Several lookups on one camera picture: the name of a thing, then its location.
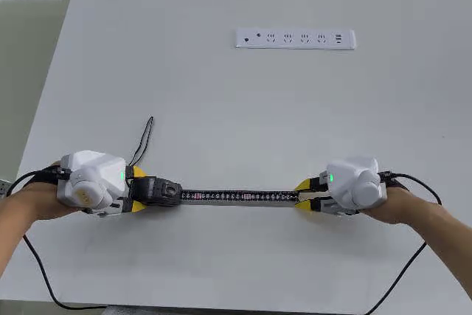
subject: floor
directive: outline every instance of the floor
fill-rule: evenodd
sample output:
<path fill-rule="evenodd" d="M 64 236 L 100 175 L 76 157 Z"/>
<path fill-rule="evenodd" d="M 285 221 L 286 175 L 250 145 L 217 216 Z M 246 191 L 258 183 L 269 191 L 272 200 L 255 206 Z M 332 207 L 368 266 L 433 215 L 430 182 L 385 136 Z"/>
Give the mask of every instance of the floor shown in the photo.
<path fill-rule="evenodd" d="M 0 0 L 0 179 L 18 171 L 68 3 Z M 48 302 L 0 300 L 2 315 L 68 313 Z"/>

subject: human hand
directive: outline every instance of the human hand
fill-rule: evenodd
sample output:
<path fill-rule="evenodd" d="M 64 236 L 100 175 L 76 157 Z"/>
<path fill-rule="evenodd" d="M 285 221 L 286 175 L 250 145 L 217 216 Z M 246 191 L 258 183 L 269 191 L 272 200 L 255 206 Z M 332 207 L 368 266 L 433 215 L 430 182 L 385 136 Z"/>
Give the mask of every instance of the human hand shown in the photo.
<path fill-rule="evenodd" d="M 408 224 L 412 213 L 419 209 L 419 206 L 428 203 L 400 187 L 389 187 L 386 189 L 386 194 L 385 203 L 360 212 L 384 223 Z"/>
<path fill-rule="evenodd" d="M 57 191 L 57 186 L 53 184 L 34 182 L 8 198 L 21 205 L 31 222 L 60 218 L 80 210 L 60 203 L 56 197 Z"/>

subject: black wire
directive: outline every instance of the black wire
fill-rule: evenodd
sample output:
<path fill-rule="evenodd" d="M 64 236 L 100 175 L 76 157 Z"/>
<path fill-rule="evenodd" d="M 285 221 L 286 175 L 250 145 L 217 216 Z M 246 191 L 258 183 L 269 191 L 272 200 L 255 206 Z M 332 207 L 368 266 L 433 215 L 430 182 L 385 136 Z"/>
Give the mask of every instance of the black wire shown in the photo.
<path fill-rule="evenodd" d="M 443 202 L 441 201 L 441 198 L 438 196 L 438 194 L 432 189 L 430 188 L 427 184 L 425 184 L 423 181 L 417 179 L 416 177 L 413 177 L 413 176 L 410 176 L 410 175 L 406 175 L 405 173 L 393 173 L 392 174 L 392 178 L 397 178 L 397 177 L 403 177 L 405 179 L 410 179 L 418 184 L 420 184 L 421 186 L 423 186 L 424 188 L 426 188 L 435 198 L 436 198 L 436 202 L 442 206 L 443 205 Z M 372 314 L 375 310 L 377 310 L 377 308 L 379 306 L 381 306 L 381 304 L 384 302 L 384 300 L 390 295 L 390 293 L 393 291 L 393 288 L 395 288 L 395 286 L 398 284 L 398 282 L 400 282 L 400 279 L 401 277 L 403 277 L 403 275 L 405 274 L 406 270 L 412 265 L 413 261 L 416 260 L 416 258 L 420 255 L 420 253 L 424 250 L 424 248 L 426 247 L 426 243 L 423 243 L 420 248 L 413 254 L 413 256 L 410 257 L 410 259 L 408 260 L 408 262 L 406 263 L 406 265 L 402 268 L 402 270 L 400 271 L 400 273 L 398 274 L 397 278 L 395 278 L 395 280 L 393 281 L 392 285 L 390 286 L 390 288 L 385 292 L 385 294 L 381 297 L 381 299 L 374 305 L 371 307 L 371 309 L 365 313 L 365 315 L 370 315 Z"/>
<path fill-rule="evenodd" d="M 18 184 L 20 182 L 22 182 L 23 180 L 27 179 L 28 177 L 30 176 L 34 176 L 36 175 L 37 173 L 44 173 L 44 171 L 31 171 L 30 173 L 25 173 L 22 177 L 20 177 L 19 179 L 17 179 L 15 182 L 13 182 L 13 184 L 10 186 L 10 188 L 8 189 L 7 191 L 7 194 L 6 196 L 8 197 L 9 195 L 12 194 L 12 191 L 13 189 L 18 186 Z M 34 246 L 31 244 L 30 240 L 28 239 L 27 235 L 23 235 L 23 240 L 24 242 L 26 243 L 26 245 L 28 246 L 29 250 L 32 252 L 32 255 L 35 257 L 36 261 L 38 262 L 38 265 L 39 265 L 39 269 L 41 270 L 41 273 L 43 275 L 43 279 L 44 279 L 44 282 L 46 283 L 46 287 L 47 287 L 47 290 L 49 291 L 49 295 L 51 296 L 52 300 L 56 303 L 56 305 L 60 306 L 61 308 L 63 309 L 66 309 L 66 310 L 91 310 L 91 309 L 106 309 L 106 306 L 103 306 L 103 305 L 100 305 L 100 306 L 79 306 L 79 307 L 75 307 L 75 306 L 67 306 L 67 305 L 64 305 L 62 302 L 60 302 L 58 300 L 58 298 L 56 298 L 56 296 L 54 295 L 54 291 L 52 291 L 52 287 L 51 287 L 51 284 L 49 283 L 49 279 L 47 277 L 47 274 L 46 274 L 46 270 L 44 269 L 44 266 L 43 266 L 43 262 L 41 261 L 41 258 L 39 257 L 38 253 L 36 252 Z"/>
<path fill-rule="evenodd" d="M 52 298 L 52 301 L 56 303 L 56 305 L 60 306 L 63 309 L 66 310 L 91 310 L 91 309 L 106 309 L 106 306 L 104 305 L 97 305 L 97 306 L 67 306 L 64 305 L 62 302 L 58 300 L 58 298 L 55 297 L 54 292 L 52 291 L 51 284 L 49 283 L 49 279 L 46 275 L 46 271 L 44 270 L 43 262 L 41 261 L 38 253 L 36 252 L 35 248 L 31 244 L 30 240 L 26 235 L 23 236 L 23 240 L 25 243 L 27 243 L 27 246 L 29 247 L 29 250 L 31 250 L 32 255 L 35 257 L 36 261 L 38 262 L 39 269 L 41 270 L 41 273 L 43 274 L 44 282 L 46 283 L 47 290 L 49 291 L 49 295 Z"/>
<path fill-rule="evenodd" d="M 138 148 L 136 149 L 136 151 L 134 152 L 133 158 L 131 159 L 131 161 L 130 161 L 130 163 L 129 163 L 130 166 L 136 165 L 136 164 L 139 162 L 139 160 L 141 160 L 142 157 L 145 155 L 145 152 L 146 152 L 146 150 L 148 149 L 149 138 L 150 138 L 150 132 L 151 132 L 151 130 L 152 130 L 152 128 L 153 128 L 153 123 L 154 123 L 154 117 L 151 116 L 151 117 L 149 117 L 149 119 L 148 119 L 147 122 L 146 122 L 145 130 L 144 130 L 144 132 L 142 132 L 141 140 L 139 141 L 139 146 L 138 146 Z M 142 144 L 144 143 L 146 134 L 147 134 L 146 144 L 145 144 L 145 146 L 144 146 L 144 148 L 143 148 L 143 150 L 142 150 L 142 152 L 141 152 L 141 155 L 140 155 L 138 158 L 136 158 L 136 157 L 138 156 L 139 150 L 140 150 L 141 147 L 142 147 Z"/>

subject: forearm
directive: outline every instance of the forearm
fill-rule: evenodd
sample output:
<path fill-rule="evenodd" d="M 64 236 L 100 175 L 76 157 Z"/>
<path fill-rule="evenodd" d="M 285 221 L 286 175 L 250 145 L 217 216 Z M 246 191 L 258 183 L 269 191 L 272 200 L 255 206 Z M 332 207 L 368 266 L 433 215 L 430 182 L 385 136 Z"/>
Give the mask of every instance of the forearm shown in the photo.
<path fill-rule="evenodd" d="M 437 204 L 415 199 L 406 216 L 472 299 L 472 228 Z"/>
<path fill-rule="evenodd" d="M 0 276 L 34 216 L 16 195 L 0 201 Z"/>

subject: white power strip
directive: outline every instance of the white power strip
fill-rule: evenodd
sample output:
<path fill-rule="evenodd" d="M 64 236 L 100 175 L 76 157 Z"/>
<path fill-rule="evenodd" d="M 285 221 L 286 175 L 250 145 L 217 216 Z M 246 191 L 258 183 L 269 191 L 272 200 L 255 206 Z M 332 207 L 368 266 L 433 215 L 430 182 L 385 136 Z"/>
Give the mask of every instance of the white power strip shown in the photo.
<path fill-rule="evenodd" d="M 240 28 L 237 48 L 355 49 L 353 30 Z"/>

